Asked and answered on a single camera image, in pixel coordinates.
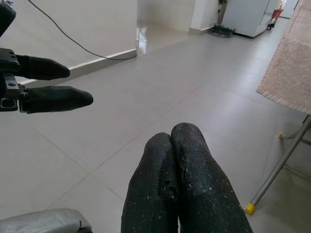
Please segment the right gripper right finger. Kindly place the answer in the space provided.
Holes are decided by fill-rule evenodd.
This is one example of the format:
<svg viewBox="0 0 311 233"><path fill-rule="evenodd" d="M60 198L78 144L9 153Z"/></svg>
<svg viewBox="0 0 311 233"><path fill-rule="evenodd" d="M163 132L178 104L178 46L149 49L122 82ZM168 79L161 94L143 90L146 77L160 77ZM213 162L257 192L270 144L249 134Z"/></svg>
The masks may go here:
<svg viewBox="0 0 311 233"><path fill-rule="evenodd" d="M180 233L253 233L200 129L179 123L171 139L179 183Z"/></svg>

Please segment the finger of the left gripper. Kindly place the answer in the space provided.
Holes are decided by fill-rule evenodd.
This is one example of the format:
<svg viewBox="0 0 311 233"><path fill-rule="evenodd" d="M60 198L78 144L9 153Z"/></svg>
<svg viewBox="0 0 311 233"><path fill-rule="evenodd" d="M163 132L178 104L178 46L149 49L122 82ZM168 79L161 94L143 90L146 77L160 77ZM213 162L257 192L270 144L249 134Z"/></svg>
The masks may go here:
<svg viewBox="0 0 311 233"><path fill-rule="evenodd" d="M70 76L70 70L66 66L52 59L26 55L16 57L20 64L17 76L35 80L54 80Z"/></svg>
<svg viewBox="0 0 311 233"><path fill-rule="evenodd" d="M89 106L93 96L71 86L45 86L24 89L24 95L19 99L21 112L53 113L65 112Z"/></svg>

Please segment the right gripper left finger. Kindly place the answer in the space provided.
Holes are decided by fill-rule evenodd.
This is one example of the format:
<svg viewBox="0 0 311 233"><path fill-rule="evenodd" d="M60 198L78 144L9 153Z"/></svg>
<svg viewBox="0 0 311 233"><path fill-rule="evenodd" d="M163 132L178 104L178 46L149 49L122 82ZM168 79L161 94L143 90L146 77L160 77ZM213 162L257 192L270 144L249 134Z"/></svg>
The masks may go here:
<svg viewBox="0 0 311 233"><path fill-rule="evenodd" d="M157 133L129 182L121 233L178 233L178 197L171 137Z"/></svg>

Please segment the silver robot leg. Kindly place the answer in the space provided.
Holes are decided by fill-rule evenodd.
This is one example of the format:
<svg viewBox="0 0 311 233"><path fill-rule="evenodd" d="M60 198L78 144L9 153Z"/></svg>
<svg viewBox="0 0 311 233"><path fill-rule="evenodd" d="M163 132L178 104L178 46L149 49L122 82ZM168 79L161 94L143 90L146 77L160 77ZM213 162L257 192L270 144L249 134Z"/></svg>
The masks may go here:
<svg viewBox="0 0 311 233"><path fill-rule="evenodd" d="M75 209L49 209L0 220L0 233L93 233Z"/></svg>

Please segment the beige towel cloth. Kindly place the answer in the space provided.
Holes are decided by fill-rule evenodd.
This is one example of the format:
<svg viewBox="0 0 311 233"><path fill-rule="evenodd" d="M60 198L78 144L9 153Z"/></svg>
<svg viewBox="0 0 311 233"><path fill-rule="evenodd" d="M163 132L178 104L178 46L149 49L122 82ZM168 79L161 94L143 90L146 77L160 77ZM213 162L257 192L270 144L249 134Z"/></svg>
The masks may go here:
<svg viewBox="0 0 311 233"><path fill-rule="evenodd" d="M299 1L257 93L311 115L311 0Z"/></svg>

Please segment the dark green floor cleaner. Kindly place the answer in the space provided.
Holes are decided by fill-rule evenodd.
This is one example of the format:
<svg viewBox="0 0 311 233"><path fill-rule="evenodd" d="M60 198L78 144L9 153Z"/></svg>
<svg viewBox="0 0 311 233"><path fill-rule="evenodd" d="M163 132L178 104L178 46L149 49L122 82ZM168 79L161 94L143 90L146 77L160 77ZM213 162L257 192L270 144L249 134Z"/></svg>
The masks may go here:
<svg viewBox="0 0 311 233"><path fill-rule="evenodd" d="M215 24L208 30L208 33L216 37L231 38L235 31L235 29L225 27L221 24Z"/></svg>

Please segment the white fridge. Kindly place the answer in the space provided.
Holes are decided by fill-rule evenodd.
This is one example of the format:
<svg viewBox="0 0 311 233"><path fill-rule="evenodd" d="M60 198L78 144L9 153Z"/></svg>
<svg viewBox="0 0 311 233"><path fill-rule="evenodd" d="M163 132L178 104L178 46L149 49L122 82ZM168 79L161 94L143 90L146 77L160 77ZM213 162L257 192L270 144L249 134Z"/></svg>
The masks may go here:
<svg viewBox="0 0 311 233"><path fill-rule="evenodd" d="M222 25L235 33L253 38L267 29L271 16L266 13L270 0L227 0Z"/></svg>

